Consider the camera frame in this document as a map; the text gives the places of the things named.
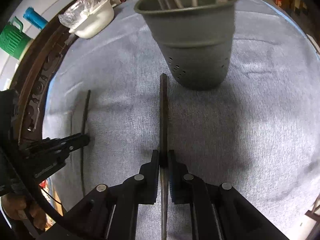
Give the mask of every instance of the black device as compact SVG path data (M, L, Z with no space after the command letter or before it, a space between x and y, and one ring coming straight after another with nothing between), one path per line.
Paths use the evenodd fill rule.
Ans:
M167 170L172 202L190 205L193 240L287 240L230 184L214 186L205 183L190 174L186 165L176 161L173 150L164 150L167 145L164 138L164 129L167 128L166 79L161 84L165 85L165 89L160 89L165 91L160 104L163 107L160 110L161 151L154 150L151 161L143 164L139 173L120 185L109 188L104 184L97 185L62 217L41 195L37 184L63 167L70 151L87 145L89 138L77 134L63 139L45 139L19 148L10 138L10 132L3 129L0 141L0 192L26 193L56 221L48 231L37 237L38 240L132 240L135 239L139 204L156 202L160 168ZM0 113L0 119L3 119L2 114L10 116L9 119L14 117L14 92L6 93L0 93L0 101L4 102L1 99L8 96L12 104ZM2 122L9 124L8 120L3 119ZM45 159L45 156L49 157L43 166L40 159ZM1 216L2 239L14 239L14 234Z

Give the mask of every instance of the silver rivet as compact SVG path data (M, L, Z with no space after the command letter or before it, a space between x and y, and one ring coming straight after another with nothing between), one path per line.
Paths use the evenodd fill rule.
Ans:
M229 190L229 189L232 188L232 186L231 186L230 183L225 182L225 183L222 184L222 188L225 189L225 190Z
M99 192L102 192L102 191L105 191L107 189L107 186L104 185L104 184L100 184L96 187L96 189L99 191Z
M138 181L139 181L139 180L143 180L143 179L144 179L144 176L143 176L142 174L137 174L137 175L134 176L134 179L135 179L135 180L138 180Z
M193 175L190 174L190 173L187 173L187 174L184 174L184 175L183 175L183 178L184 178L185 180L193 180Z

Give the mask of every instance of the green plastic mug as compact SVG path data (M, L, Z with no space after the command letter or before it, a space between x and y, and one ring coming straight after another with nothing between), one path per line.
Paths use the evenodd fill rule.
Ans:
M14 17L6 24L2 33L0 34L0 48L3 49L10 56L16 59L20 58L23 50L25 49L31 38L22 32L23 24L17 17Z

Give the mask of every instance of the white plastic tub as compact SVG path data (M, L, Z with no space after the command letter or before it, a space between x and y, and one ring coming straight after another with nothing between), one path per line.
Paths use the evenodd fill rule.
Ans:
M69 33L74 33L80 38L89 39L102 31L113 20L115 12L110 4L110 0L102 1L88 15L77 28L70 29Z

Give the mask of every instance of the hand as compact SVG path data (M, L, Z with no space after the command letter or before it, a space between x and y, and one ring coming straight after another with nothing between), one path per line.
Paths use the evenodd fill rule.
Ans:
M19 215L19 211L27 207L24 196L18 196L14 193L9 193L1 197L2 208L7 216L14 220L21 220L23 217ZM33 224L36 228L44 230L47 218L45 212L39 205L33 202L29 209L30 215L34 218Z

